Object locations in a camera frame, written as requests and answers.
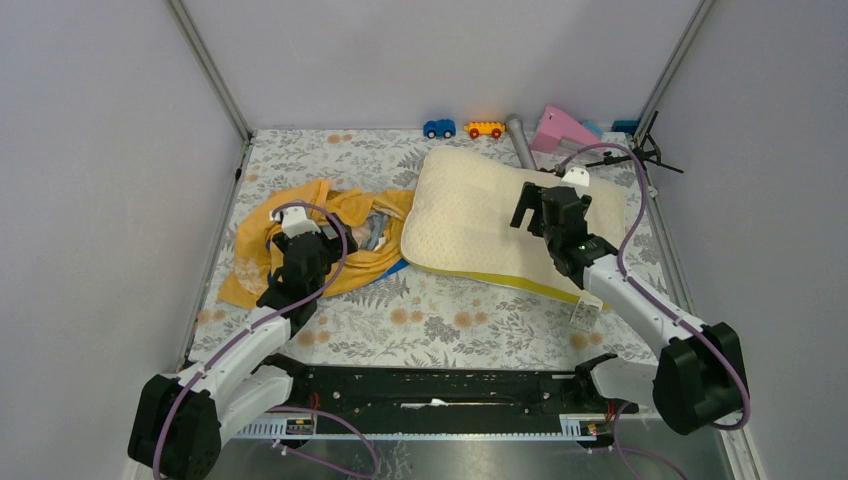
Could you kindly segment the orange Mickey Mouse pillowcase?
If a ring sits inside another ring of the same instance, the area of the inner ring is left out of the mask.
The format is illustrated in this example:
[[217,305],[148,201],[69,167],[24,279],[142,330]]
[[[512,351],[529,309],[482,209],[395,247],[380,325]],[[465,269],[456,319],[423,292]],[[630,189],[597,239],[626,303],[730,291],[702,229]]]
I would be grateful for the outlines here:
[[268,288],[268,277],[282,265],[283,254],[269,242],[281,227],[271,220],[271,212],[286,203],[305,201],[340,217],[351,227],[364,224],[372,212],[389,215],[385,239],[374,251],[350,254],[337,280],[324,293],[326,297],[351,292],[378,279],[401,259],[400,240],[405,220],[411,211],[412,190],[385,190],[373,193],[358,187],[341,191],[335,182],[319,178],[304,185],[273,193],[254,209],[239,226],[233,267],[223,281],[218,300],[243,309],[252,309]]

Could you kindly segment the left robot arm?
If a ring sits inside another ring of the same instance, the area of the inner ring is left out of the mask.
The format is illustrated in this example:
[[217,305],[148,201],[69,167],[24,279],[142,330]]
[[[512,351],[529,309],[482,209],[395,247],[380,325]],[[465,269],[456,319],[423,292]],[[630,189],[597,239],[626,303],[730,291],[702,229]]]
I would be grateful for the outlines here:
[[275,404],[296,411],[309,401],[307,380],[266,363],[315,313],[333,264],[356,252],[349,226],[332,221],[272,239],[283,264],[248,323],[222,348],[176,375],[157,374],[141,391],[127,454],[169,479],[204,479],[222,447]]

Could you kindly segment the cream textured pillow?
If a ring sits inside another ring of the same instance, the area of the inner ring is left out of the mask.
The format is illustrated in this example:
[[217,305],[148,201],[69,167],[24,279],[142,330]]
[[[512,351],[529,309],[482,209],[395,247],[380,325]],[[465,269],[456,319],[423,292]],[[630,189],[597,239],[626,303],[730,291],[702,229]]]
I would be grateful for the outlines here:
[[552,173],[508,166],[470,149],[432,149],[401,233],[402,256],[428,272],[577,302],[586,291],[556,271],[543,239],[510,225],[527,182],[562,183]]

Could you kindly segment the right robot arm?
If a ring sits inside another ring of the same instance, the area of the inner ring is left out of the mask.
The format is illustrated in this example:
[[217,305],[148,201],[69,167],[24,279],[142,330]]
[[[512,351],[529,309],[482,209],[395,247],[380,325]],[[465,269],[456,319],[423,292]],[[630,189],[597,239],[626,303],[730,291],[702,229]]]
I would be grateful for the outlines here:
[[543,239],[556,271],[610,306],[651,348],[654,365],[616,355],[578,368],[575,402],[597,412],[612,399],[654,409],[668,427],[688,435],[707,425],[732,431],[747,425],[752,409],[741,342],[721,322],[707,324],[630,275],[621,249],[590,232],[591,198],[570,186],[523,185],[510,225]]

